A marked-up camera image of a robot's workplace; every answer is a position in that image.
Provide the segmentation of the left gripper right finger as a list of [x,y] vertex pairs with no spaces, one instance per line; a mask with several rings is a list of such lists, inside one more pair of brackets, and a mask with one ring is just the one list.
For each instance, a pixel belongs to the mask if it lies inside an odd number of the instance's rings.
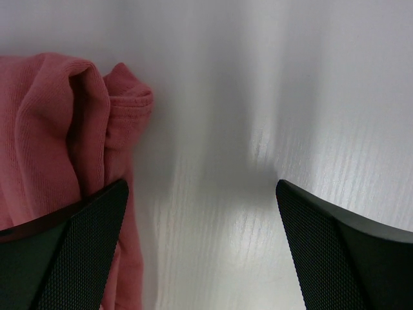
[[279,180],[276,199],[307,309],[412,309],[412,233]]

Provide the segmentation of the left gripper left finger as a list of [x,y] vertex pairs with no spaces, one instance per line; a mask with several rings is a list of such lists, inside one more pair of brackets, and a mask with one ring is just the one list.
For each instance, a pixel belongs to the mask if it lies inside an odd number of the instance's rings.
[[99,309],[128,200],[117,180],[1,231],[1,309]]

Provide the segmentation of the salmon pink t shirt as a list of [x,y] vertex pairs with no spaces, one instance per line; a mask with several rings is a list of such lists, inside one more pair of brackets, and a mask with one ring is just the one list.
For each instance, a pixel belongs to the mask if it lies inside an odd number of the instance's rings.
[[1,228],[38,219],[123,179],[153,93],[129,68],[102,75],[55,53],[1,58]]

